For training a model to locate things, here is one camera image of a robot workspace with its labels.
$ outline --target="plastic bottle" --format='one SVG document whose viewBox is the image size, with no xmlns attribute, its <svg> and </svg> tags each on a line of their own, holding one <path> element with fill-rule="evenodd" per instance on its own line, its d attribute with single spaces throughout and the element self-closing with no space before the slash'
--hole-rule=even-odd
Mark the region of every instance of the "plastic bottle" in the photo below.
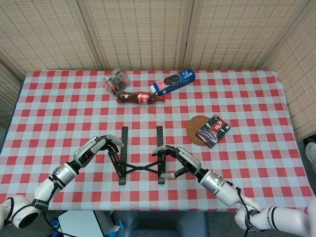
<svg viewBox="0 0 316 237">
<path fill-rule="evenodd" d="M 157 101 L 164 101 L 164 97 L 157 96 L 150 92 L 120 91 L 117 93 L 117 102 L 119 103 L 132 102 L 137 104 L 151 104 Z"/>
</svg>

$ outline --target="round coaster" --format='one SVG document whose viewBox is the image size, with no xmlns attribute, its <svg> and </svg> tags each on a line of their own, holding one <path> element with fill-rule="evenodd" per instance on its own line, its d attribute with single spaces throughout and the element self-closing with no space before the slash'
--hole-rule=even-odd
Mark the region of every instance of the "round coaster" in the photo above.
<svg viewBox="0 0 316 237">
<path fill-rule="evenodd" d="M 206 144 L 196 136 L 196 132 L 209 120 L 210 118 L 205 116 L 195 116 L 190 119 L 187 125 L 187 136 L 194 144 L 198 146 L 206 146 Z"/>
</svg>

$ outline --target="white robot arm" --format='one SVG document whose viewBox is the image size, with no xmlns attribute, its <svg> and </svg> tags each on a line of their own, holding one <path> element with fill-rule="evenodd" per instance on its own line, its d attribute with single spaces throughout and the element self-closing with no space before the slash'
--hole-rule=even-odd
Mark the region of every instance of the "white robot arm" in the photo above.
<svg viewBox="0 0 316 237">
<path fill-rule="evenodd" d="M 31 224 L 42 211 L 48 210 L 50 200 L 79 174 L 81 168 L 87 166 L 98 151 L 119 152 L 114 143 L 120 147 L 124 146 L 122 141 L 113 135 L 90 138 L 74 153 L 72 162 L 66 162 L 58 166 L 35 189 L 32 203 L 24 196 L 17 195 L 0 204 L 0 230 L 3 227 L 4 220 L 13 222 L 18 228 L 24 228 Z"/>
<path fill-rule="evenodd" d="M 304 212 L 288 208 L 262 206 L 254 199 L 245 197 L 240 188 L 214 174 L 208 169 L 202 169 L 201 163 L 185 149 L 171 146 L 161 146 L 153 151 L 153 156 L 166 153 L 179 160 L 184 168 L 175 173 L 162 174 L 162 178 L 175 178 L 186 172 L 197 177 L 197 181 L 213 193 L 226 206 L 241 204 L 235 222 L 245 231 L 264 231 L 275 229 L 303 237 L 316 237 L 316 199 L 308 206 L 308 215 Z"/>
</svg>

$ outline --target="woven wall panel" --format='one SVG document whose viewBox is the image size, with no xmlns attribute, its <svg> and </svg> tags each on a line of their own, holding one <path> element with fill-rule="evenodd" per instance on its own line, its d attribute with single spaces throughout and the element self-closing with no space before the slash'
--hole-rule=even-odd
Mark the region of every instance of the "woven wall panel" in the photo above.
<svg viewBox="0 0 316 237">
<path fill-rule="evenodd" d="M 6 128 L 19 94 L 19 88 L 0 72 L 0 126 Z"/>
<path fill-rule="evenodd" d="M 97 69 L 67 0 L 2 0 L 0 51 L 22 72 Z"/>
<path fill-rule="evenodd" d="M 84 1 L 107 67 L 129 70 L 178 68 L 188 2 Z"/>
<path fill-rule="evenodd" d="M 316 133 L 316 5 L 266 69 L 284 85 L 296 138 Z"/>
<path fill-rule="evenodd" d="M 188 66 L 256 69 L 307 1 L 201 0 Z"/>
</svg>

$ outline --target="table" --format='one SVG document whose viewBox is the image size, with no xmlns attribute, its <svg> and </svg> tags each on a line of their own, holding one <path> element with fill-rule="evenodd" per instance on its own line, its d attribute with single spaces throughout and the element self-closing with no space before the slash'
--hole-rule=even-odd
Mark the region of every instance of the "table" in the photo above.
<svg viewBox="0 0 316 237">
<path fill-rule="evenodd" d="M 165 103 L 119 104 L 103 88 L 102 71 L 28 73 L 0 155 L 0 202 L 34 189 L 90 137 L 120 137 L 129 127 L 128 162 L 146 165 L 156 147 L 156 126 L 165 144 L 182 146 L 242 188 L 263 206 L 304 209 L 314 194 L 294 138 L 283 86 L 264 71 L 198 71 L 196 80 L 166 95 Z M 128 71 L 130 91 L 148 91 L 174 71 Z M 192 117 L 219 115 L 232 126 L 212 149 L 191 143 L 186 125 Z M 167 171 L 181 164 L 167 158 Z M 53 201 L 50 209 L 216 210 L 226 211 L 214 195 L 190 175 L 159 185 L 157 175 L 132 172 L 126 185 L 104 152 Z"/>
</svg>

